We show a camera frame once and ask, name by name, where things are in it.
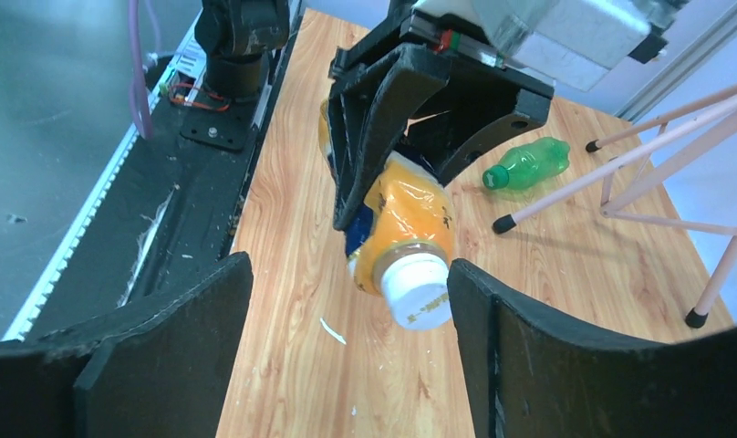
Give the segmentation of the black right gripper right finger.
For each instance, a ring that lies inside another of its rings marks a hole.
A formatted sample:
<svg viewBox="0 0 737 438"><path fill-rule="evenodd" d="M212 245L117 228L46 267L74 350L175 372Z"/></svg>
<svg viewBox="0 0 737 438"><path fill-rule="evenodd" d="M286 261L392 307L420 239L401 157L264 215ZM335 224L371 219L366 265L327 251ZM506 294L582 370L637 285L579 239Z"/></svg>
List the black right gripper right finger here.
<svg viewBox="0 0 737 438"><path fill-rule="evenodd" d="M680 343L585 322L468 260L448 278L479 437L737 437L737 327Z"/></svg>

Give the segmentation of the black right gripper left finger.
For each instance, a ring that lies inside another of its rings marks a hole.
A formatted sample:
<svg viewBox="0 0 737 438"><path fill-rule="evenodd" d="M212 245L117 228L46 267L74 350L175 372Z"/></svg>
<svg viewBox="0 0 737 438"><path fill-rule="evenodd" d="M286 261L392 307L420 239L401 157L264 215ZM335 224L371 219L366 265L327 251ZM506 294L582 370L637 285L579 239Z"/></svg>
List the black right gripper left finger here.
<svg viewBox="0 0 737 438"><path fill-rule="evenodd" d="M0 342L0 437L213 437L253 287L229 255L189 286Z"/></svg>

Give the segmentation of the white bottle cap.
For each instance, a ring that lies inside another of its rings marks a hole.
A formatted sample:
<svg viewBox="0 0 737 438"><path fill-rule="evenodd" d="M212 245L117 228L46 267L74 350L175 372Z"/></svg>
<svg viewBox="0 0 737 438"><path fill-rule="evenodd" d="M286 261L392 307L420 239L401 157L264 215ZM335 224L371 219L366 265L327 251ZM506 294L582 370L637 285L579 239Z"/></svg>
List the white bottle cap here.
<svg viewBox="0 0 737 438"><path fill-rule="evenodd" d="M448 265L437 255L404 255L384 270L379 289L396 323L404 329L435 329L452 318Z"/></svg>

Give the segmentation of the green plastic bottle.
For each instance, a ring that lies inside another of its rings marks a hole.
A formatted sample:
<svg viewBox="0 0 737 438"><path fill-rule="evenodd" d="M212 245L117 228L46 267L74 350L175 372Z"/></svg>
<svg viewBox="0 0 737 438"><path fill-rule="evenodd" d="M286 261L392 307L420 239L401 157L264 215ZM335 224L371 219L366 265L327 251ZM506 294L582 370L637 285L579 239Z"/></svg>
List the green plastic bottle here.
<svg viewBox="0 0 737 438"><path fill-rule="evenodd" d="M563 173L570 165L570 145L553 137L513 147L483 172L483 186L491 191L523 191Z"/></svg>

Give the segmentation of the yellow blue milk tea bottle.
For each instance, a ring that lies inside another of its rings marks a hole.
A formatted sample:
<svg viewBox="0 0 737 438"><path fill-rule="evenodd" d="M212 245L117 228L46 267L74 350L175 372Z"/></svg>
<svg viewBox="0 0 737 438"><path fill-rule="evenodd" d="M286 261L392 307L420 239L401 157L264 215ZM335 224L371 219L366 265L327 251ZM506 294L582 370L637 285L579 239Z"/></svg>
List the yellow blue milk tea bottle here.
<svg viewBox="0 0 737 438"><path fill-rule="evenodd" d="M392 152L344 232L348 272L357 288L382 297L389 308L379 278L402 256L421 252L440 257L450 273L456 243L452 213L451 198L436 179Z"/></svg>

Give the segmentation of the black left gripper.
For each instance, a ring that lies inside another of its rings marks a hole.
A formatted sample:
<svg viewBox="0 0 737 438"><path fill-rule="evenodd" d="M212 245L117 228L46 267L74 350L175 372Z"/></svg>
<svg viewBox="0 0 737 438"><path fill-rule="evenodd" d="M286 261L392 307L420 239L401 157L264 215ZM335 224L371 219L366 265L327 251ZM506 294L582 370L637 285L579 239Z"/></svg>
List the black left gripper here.
<svg viewBox="0 0 737 438"><path fill-rule="evenodd" d="M446 186L487 152L547 121L552 86L439 52L431 28L398 5L332 60L336 230L348 227L392 151L423 158Z"/></svg>

